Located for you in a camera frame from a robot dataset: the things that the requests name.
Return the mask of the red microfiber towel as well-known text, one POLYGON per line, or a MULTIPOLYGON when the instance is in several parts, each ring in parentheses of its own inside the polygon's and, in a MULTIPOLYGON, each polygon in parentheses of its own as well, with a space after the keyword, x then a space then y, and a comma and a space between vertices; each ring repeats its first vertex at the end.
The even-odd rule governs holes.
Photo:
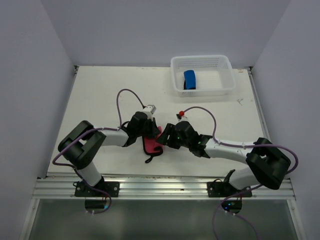
POLYGON ((156 142, 159 136, 160 134, 158 134, 156 138, 142 138, 143 151, 145 155, 148 156, 148 159, 145 160, 146 164, 150 163, 153 158, 161 156, 164 153, 164 146, 156 142))

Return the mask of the blue microfiber towel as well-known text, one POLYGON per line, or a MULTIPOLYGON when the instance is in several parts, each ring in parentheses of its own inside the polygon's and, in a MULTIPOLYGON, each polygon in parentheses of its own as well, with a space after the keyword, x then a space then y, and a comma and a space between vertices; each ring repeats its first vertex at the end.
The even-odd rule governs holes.
POLYGON ((195 90, 196 89, 196 75, 193 70, 186 70, 183 72, 184 76, 184 90, 195 90))

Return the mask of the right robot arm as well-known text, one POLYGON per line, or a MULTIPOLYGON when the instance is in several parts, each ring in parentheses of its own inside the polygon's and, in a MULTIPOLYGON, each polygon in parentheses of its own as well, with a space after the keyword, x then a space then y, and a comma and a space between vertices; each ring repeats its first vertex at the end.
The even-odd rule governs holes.
POLYGON ((225 177, 222 189, 231 197, 248 186, 259 184, 272 190, 279 189, 291 165, 290 159, 266 138, 260 137, 249 144, 222 143, 211 135, 199 134, 184 120, 175 125, 168 123, 156 142, 173 149, 185 147, 200 158, 246 164, 246 168, 231 170, 225 177))

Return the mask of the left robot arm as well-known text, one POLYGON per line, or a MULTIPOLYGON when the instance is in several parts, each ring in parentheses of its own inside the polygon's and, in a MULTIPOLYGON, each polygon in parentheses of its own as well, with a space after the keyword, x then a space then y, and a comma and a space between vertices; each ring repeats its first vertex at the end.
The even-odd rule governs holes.
POLYGON ((63 156, 69 161, 66 166, 71 167, 82 178, 87 192, 96 197, 107 191, 104 178, 93 163, 102 146, 129 147, 141 137, 145 151, 150 150, 146 147, 146 141, 152 142, 153 149, 148 154, 153 157, 163 153, 163 148, 156 143, 161 133, 162 129, 157 126, 155 118, 143 111, 137 111, 118 129, 94 127, 83 120, 59 143, 59 154, 52 163, 58 166, 57 160, 63 156))

